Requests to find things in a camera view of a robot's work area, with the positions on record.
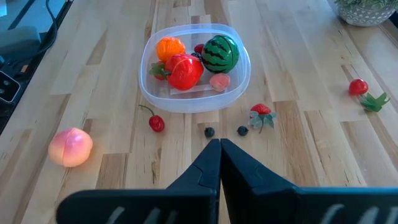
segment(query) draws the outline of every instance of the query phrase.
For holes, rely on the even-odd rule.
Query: cherry stem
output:
[[[264,127],[264,120],[262,120],[261,122],[262,122],[262,125],[261,125],[261,129],[260,129],[260,133],[259,134],[261,134],[262,127]]]
[[[155,113],[149,107],[144,106],[144,105],[138,105],[138,106],[141,106],[143,108],[147,108],[152,113],[152,116],[155,116]]]

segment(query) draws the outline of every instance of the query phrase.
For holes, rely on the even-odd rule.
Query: toy orange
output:
[[[175,37],[164,37],[156,45],[159,60],[166,62],[173,55],[185,54],[185,45]]]

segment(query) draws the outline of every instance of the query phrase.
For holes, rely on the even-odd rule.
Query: clear plastic container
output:
[[[205,44],[220,34],[230,36],[239,48],[238,63],[228,73],[231,83],[224,92],[212,89],[209,80],[214,74],[207,69],[198,84],[187,91],[176,90],[167,81],[160,81],[149,75],[150,65],[159,61],[155,46],[161,38],[179,38],[185,44],[186,53],[191,54],[197,44]],[[225,108],[238,99],[248,87],[250,72],[248,52],[233,28],[223,24],[190,24],[160,30],[148,40],[142,55],[139,86],[145,99],[162,110],[174,113],[199,113]]]

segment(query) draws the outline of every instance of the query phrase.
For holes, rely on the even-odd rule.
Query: butcher block countertop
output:
[[[154,108],[138,85],[148,38],[206,22],[241,36],[249,87],[219,111]],[[390,21],[349,26],[327,0],[75,0],[0,136],[0,222],[54,223],[57,205],[83,189],[166,188],[206,146],[208,126],[297,185],[396,186],[397,40]],[[365,113],[347,92],[355,78],[391,101]],[[278,113],[275,128],[238,136],[256,103]],[[139,104],[163,117],[163,133],[151,130]],[[66,169],[47,157],[47,146],[70,127],[89,133],[94,148]],[[228,222],[222,199],[220,223]]]

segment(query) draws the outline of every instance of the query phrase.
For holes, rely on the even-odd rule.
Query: pink toy fruit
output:
[[[84,163],[93,148],[93,140],[78,128],[68,128],[57,133],[49,144],[49,158],[64,167]]]
[[[210,85],[214,88],[214,90],[218,92],[222,92],[227,87],[229,86],[231,79],[229,76],[225,73],[219,73],[216,75],[213,75],[212,78],[210,79]]]

